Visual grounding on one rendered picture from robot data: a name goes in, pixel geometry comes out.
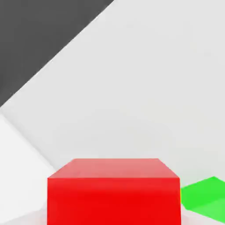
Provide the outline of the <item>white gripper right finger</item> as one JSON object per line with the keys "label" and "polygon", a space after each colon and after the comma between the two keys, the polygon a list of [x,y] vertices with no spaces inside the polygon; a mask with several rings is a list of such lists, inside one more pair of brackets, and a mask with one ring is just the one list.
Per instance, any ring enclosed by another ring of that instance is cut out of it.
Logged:
{"label": "white gripper right finger", "polygon": [[187,210],[181,205],[181,225],[225,225],[225,223]]}

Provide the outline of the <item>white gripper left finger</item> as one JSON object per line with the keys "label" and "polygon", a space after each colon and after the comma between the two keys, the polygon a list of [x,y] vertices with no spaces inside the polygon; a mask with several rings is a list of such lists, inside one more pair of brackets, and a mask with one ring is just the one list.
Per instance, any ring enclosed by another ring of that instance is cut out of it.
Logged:
{"label": "white gripper left finger", "polygon": [[47,209],[42,208],[0,225],[47,225]]}

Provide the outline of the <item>small red cube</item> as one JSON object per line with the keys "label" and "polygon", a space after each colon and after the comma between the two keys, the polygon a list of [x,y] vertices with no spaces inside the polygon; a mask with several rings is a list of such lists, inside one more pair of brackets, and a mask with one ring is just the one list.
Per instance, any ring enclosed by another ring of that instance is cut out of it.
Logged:
{"label": "small red cube", "polygon": [[159,159],[74,159],[47,180],[47,225],[181,225],[180,179]]}

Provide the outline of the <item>small green cube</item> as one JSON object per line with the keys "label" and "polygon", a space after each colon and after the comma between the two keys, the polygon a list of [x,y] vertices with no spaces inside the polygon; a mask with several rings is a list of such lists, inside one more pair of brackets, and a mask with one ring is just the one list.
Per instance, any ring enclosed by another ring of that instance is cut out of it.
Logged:
{"label": "small green cube", "polygon": [[225,181],[213,176],[181,188],[185,209],[225,224]]}

